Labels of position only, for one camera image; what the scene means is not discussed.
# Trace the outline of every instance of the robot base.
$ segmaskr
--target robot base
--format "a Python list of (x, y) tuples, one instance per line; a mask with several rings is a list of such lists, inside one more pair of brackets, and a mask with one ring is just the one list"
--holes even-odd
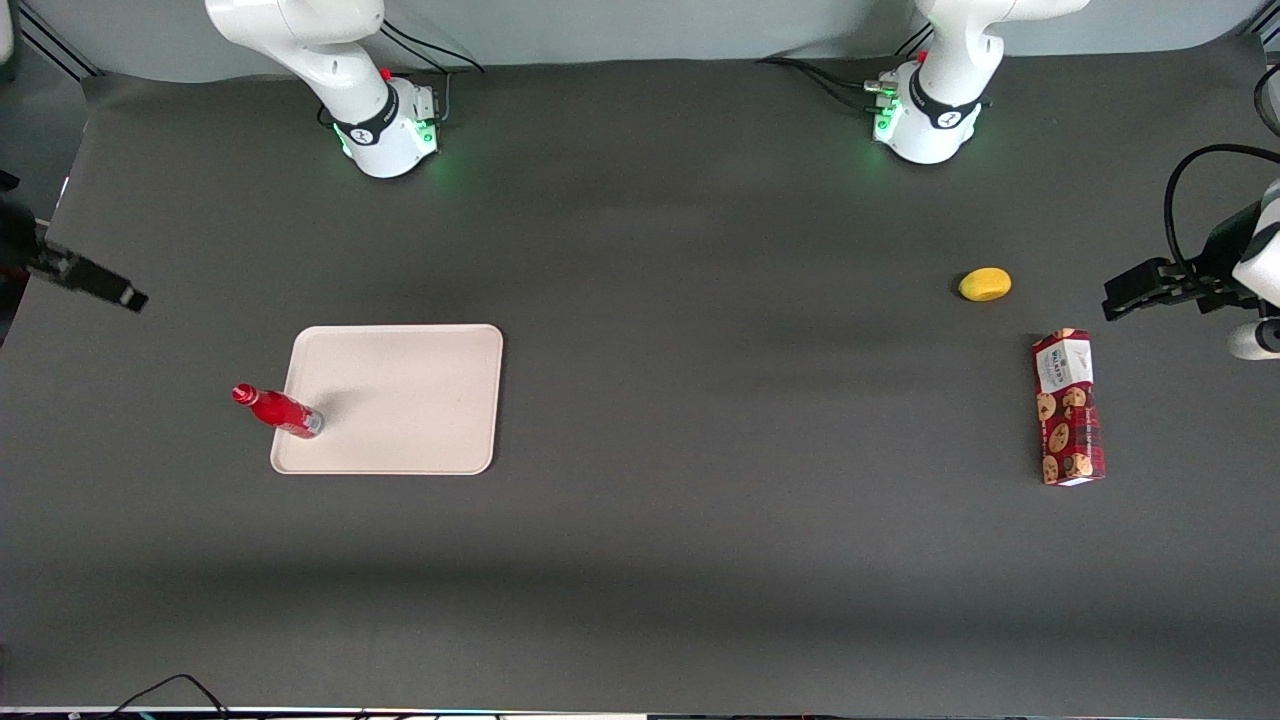
[(403, 78), (388, 81), (399, 96), (396, 119), (372, 145), (360, 145), (334, 127), (342, 151), (355, 160), (365, 174), (394, 178), (412, 170), (439, 147), (439, 123), (435, 119), (435, 95)]
[[(881, 85), (905, 88), (919, 69), (920, 64), (914, 60), (904, 63), (896, 69), (881, 73)], [(960, 145), (973, 137), (973, 123), (980, 110), (982, 105), (978, 105), (955, 127), (940, 129), (933, 127), (929, 117), (915, 106), (910, 94), (901, 94), (876, 117), (872, 140), (888, 145), (905, 160), (934, 165), (948, 160), (960, 150)]]

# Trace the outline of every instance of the white wall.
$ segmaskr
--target white wall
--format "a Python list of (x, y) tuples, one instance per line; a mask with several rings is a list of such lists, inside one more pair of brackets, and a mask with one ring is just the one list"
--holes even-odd
[[(1010, 54), (1130, 53), (1199, 45), (1266, 0), (1093, 0), (1083, 12), (997, 26)], [(178, 82), (276, 73), (228, 44), (202, 0), (28, 0), (99, 67)], [(922, 22), (909, 0), (387, 0), (392, 22), (483, 63), (810, 56), (892, 53)], [(375, 59), (420, 63), (383, 38)]]

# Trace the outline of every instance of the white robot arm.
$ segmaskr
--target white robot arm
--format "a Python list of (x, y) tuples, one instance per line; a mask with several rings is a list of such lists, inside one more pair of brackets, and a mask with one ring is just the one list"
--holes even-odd
[(872, 137), (924, 165), (942, 163), (973, 136), (979, 97), (1005, 56), (991, 23), (1039, 20), (1074, 13), (1089, 0), (915, 0), (933, 24), (924, 63), (910, 60), (865, 88), (883, 108)]
[(407, 173), (436, 150), (430, 88), (384, 78), (356, 41), (381, 27), (383, 0), (205, 0), (218, 32), (301, 77), (365, 173)]
[(0, 65), (13, 58), (13, 10), (9, 8), (9, 3), (0, 0)]
[[(1244, 247), (1240, 261), (1231, 268), (1231, 277), (1253, 291), (1263, 304), (1280, 309), (1280, 181), (1271, 183), (1262, 196), (1262, 214), (1253, 227), (1253, 237)], [(1226, 338), (1231, 355), (1242, 360), (1280, 359), (1280, 318), (1245, 323)]]

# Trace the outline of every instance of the cable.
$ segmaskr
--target cable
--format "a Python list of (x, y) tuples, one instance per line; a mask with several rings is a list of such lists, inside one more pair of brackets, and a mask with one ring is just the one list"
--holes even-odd
[(927, 40), (929, 40), (931, 37), (933, 37), (933, 27), (932, 26), (929, 26), (929, 32), (924, 33), (924, 37), (922, 37), (915, 45), (911, 46), (910, 50), (906, 51), (908, 56), (915, 55), (916, 51), (919, 51), (920, 47), (924, 45), (924, 42)]
[(444, 74), (449, 74), (449, 70), (444, 69), (444, 65), (442, 65), (442, 64), (436, 63), (435, 60), (433, 60), (433, 59), (428, 58), (426, 55), (424, 55), (424, 54), (419, 53), (417, 50), (413, 50), (413, 49), (412, 49), (412, 47), (410, 47), (408, 45), (404, 45), (403, 42), (401, 42), (401, 40), (399, 40), (398, 37), (396, 37), (394, 35), (392, 35), (392, 33), (387, 32), (387, 28), (383, 28), (383, 29), (381, 29), (381, 31), (379, 31), (379, 32), (381, 32), (383, 35), (385, 35), (385, 36), (387, 36), (387, 38), (388, 38), (388, 40), (390, 40), (392, 42), (394, 42), (396, 45), (399, 45), (399, 46), (401, 46), (401, 47), (402, 47), (402, 49), (403, 49), (403, 50), (404, 50), (406, 53), (408, 53), (410, 55), (413, 55), (413, 56), (415, 56), (415, 58), (417, 58), (419, 60), (422, 60), (422, 61), (424, 61), (424, 63), (426, 63), (428, 65), (431, 65), (433, 68), (435, 68), (435, 69), (440, 70), (440, 72), (442, 72), (442, 73), (444, 73)]
[(1280, 136), (1280, 124), (1276, 123), (1271, 113), (1267, 113), (1266, 106), (1262, 102), (1262, 94), (1267, 90), (1267, 81), (1270, 81), (1276, 72), (1280, 72), (1280, 64), (1271, 65), (1271, 68), (1262, 73), (1262, 77), (1260, 77), (1258, 82), (1253, 86), (1253, 110), (1258, 114), (1258, 118), (1262, 119), (1262, 124), (1267, 126), (1268, 131)]
[(390, 29), (392, 32), (394, 32), (396, 35), (403, 37), (404, 40), (408, 40), (410, 42), (415, 42), (417, 45), (421, 45), (422, 47), (429, 47), (431, 50), (435, 50), (436, 53), (444, 53), (445, 55), (452, 55), (452, 56), (462, 60), (463, 63), (468, 63), (472, 68), (480, 70), (481, 73), (486, 72), (484, 69), (484, 65), (481, 65), (480, 63), (472, 60), (471, 58), (467, 58), (466, 55), (462, 55), (461, 53), (454, 53), (453, 50), (449, 50), (448, 47), (440, 47), (439, 45), (434, 45), (434, 44), (428, 42), (425, 40), (420, 40), (417, 37), (413, 37), (412, 35), (410, 35), (410, 33), (402, 31), (401, 28), (393, 26), (390, 23), (390, 20), (383, 20), (383, 27)]
[(1187, 275), (1187, 281), (1190, 282), (1192, 287), (1198, 290), (1206, 297), (1217, 295), (1217, 292), (1202, 281), (1197, 273), (1192, 272), (1190, 264), (1187, 261), (1187, 258), (1183, 256), (1183, 250), (1178, 245), (1178, 233), (1174, 232), (1174, 191), (1178, 190), (1178, 181), (1183, 177), (1187, 167), (1194, 163), (1197, 158), (1208, 155), (1210, 152), (1235, 152), (1238, 155), (1249, 155), (1280, 164), (1280, 152), (1272, 152), (1270, 150), (1249, 145), (1220, 142), (1216, 145), (1206, 145), (1199, 150), (1192, 151), (1189, 155), (1183, 158), (1183, 160), (1178, 163), (1178, 167), (1174, 168), (1174, 172), (1170, 173), (1169, 183), (1165, 186), (1165, 240), (1169, 242), (1169, 252), (1174, 256), (1174, 264), (1178, 265), (1178, 269), (1184, 275)]
[(452, 88), (453, 88), (453, 73), (448, 73), (444, 76), (444, 111), (440, 113), (440, 117), (435, 118), (436, 123), (443, 123), (444, 120), (449, 119), (449, 110), (453, 108), (453, 104), (449, 101), (449, 94)]
[(133, 705), (134, 701), (137, 701), (140, 697), (142, 697), (142, 696), (145, 696), (145, 694), (147, 694), (150, 692), (157, 691), (157, 689), (168, 685), (169, 683), (172, 683), (174, 680), (187, 680), (188, 683), (196, 685), (196, 689), (198, 689), (201, 693), (204, 693), (204, 696), (206, 698), (209, 698), (209, 702), (212, 703), (214, 710), (218, 711), (218, 714), (221, 716), (221, 720), (229, 720), (229, 717), (230, 717), (230, 710), (228, 710), (227, 706), (223, 705), (223, 702), (214, 696), (214, 693), (209, 692), (209, 688), (206, 688), (205, 685), (200, 684), (200, 680), (192, 678), (191, 675), (188, 675), (186, 673), (178, 673), (177, 675), (170, 675), (170, 676), (165, 678), (164, 680), (160, 680), (159, 683), (151, 685), (150, 688), (147, 688), (147, 689), (145, 689), (145, 691), (142, 691), (140, 693), (134, 693), (134, 694), (129, 696), (129, 700), (122, 702), (115, 710), (113, 710), (113, 711), (108, 712), (106, 715), (104, 715), (102, 720), (108, 720), (109, 717), (115, 717), (125, 707)]
[(822, 69), (822, 68), (819, 68), (819, 67), (817, 67), (817, 65), (814, 65), (812, 63), (805, 63), (804, 60), (795, 60), (792, 58), (760, 58), (759, 60), (756, 60), (756, 63), (760, 63), (760, 64), (764, 64), (764, 65), (782, 65), (782, 67), (787, 67), (787, 68), (795, 68), (795, 69), (800, 70), (801, 73), (804, 73), (804, 76), (806, 78), (809, 78), (813, 82), (815, 82), (818, 85), (818, 87), (820, 87), (822, 91), (826, 92), (827, 95), (829, 95), (836, 102), (840, 102), (845, 108), (850, 108), (850, 109), (854, 109), (854, 110), (863, 110), (864, 109), (863, 105), (855, 102), (854, 100), (850, 100), (849, 97), (845, 97), (844, 95), (840, 95), (840, 92), (836, 91), (836, 87), (832, 87), (831, 85), (827, 85), (828, 82), (831, 82), (831, 83), (833, 83), (837, 87), (845, 87), (845, 88), (854, 88), (854, 87), (856, 87), (856, 88), (861, 88), (861, 83), (854, 83), (854, 82), (842, 79), (842, 78), (836, 77), (836, 76), (828, 73), (827, 70), (824, 70), (824, 69)]
[(18, 12), (22, 13), (22, 17), (27, 18), (28, 23), (38, 27), (40, 32), (42, 32), (46, 37), (49, 37), (49, 40), (52, 40), (54, 45), (61, 47), (63, 53), (67, 53), (68, 58), (70, 58), (72, 60), (76, 60), (76, 64), (78, 64), (79, 67), (84, 68), (84, 72), (88, 73), (90, 77), (99, 77), (99, 73), (93, 68), (91, 68), (88, 63), (86, 63), (84, 60), (81, 60), (79, 55), (77, 55), (76, 53), (72, 53), (70, 47), (67, 47), (65, 45), (63, 45), (63, 41), (58, 40), (58, 36), (55, 36), (54, 33), (51, 33), (47, 29), (45, 29), (45, 26), (41, 24), (33, 15), (31, 15), (29, 13), (27, 13), (26, 8), (23, 8), (22, 5), (18, 5)]
[(40, 50), (40, 54), (44, 55), (45, 59), (61, 68), (64, 73), (72, 76), (72, 79), (74, 79), (76, 82), (81, 81), (81, 77), (78, 74), (76, 74), (70, 68), (64, 65), (63, 61), (59, 60), (56, 55), (46, 50), (45, 46), (41, 45), (35, 37), (32, 37), (26, 29), (22, 31), (22, 36), (27, 38), (27, 42), (29, 42), (32, 47)]
[(928, 20), (925, 20), (925, 22), (924, 22), (924, 27), (922, 27), (920, 29), (915, 31), (915, 32), (914, 32), (914, 33), (911, 35), (911, 37), (908, 37), (906, 40), (904, 40), (904, 41), (902, 41), (902, 44), (897, 46), (897, 50), (895, 50), (895, 51), (893, 51), (893, 54), (895, 54), (895, 55), (901, 55), (901, 54), (902, 54), (902, 50), (906, 50), (906, 46), (908, 46), (908, 45), (910, 45), (910, 44), (911, 44), (913, 41), (915, 41), (915, 38), (916, 38), (916, 37), (919, 37), (919, 35), (920, 35), (922, 32), (924, 32), (924, 31), (929, 29), (931, 27), (933, 27), (933, 26), (932, 26), (932, 24), (929, 24), (929, 22), (928, 22)]
[(842, 78), (840, 76), (836, 76), (836, 74), (833, 74), (831, 72), (827, 72), (827, 70), (819, 68), (818, 65), (814, 65), (813, 63), (808, 63), (805, 60), (797, 60), (795, 58), (769, 56), (769, 58), (760, 58), (759, 60), (756, 60), (756, 63), (760, 63), (760, 64), (764, 64), (764, 65), (783, 65), (783, 67), (787, 67), (787, 68), (797, 68), (800, 70), (808, 70), (810, 73), (814, 73), (814, 74), (822, 77), (827, 82), (831, 82), (833, 85), (838, 85), (841, 87), (855, 87), (858, 90), (861, 90), (861, 87), (863, 87), (863, 83), (860, 83), (860, 82), (854, 82), (854, 81), (850, 81), (850, 79), (845, 79), (845, 78)]
[(1271, 18), (1276, 17), (1276, 13), (1280, 13), (1280, 4), (1276, 4), (1275, 8), (1271, 8), (1271, 12), (1267, 13), (1267, 15), (1265, 18), (1262, 18), (1261, 20), (1258, 20), (1257, 23), (1254, 23), (1253, 24), (1253, 29), (1251, 29), (1249, 32), (1258, 32), (1258, 31), (1261, 31), (1265, 24), (1267, 24), (1267, 23), (1271, 22)]

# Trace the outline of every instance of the lemon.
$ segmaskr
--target lemon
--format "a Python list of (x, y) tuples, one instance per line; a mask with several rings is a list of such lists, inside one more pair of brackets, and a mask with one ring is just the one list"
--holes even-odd
[(960, 295), (974, 302), (1004, 297), (1014, 287), (1012, 278), (1000, 268), (978, 268), (960, 281)]

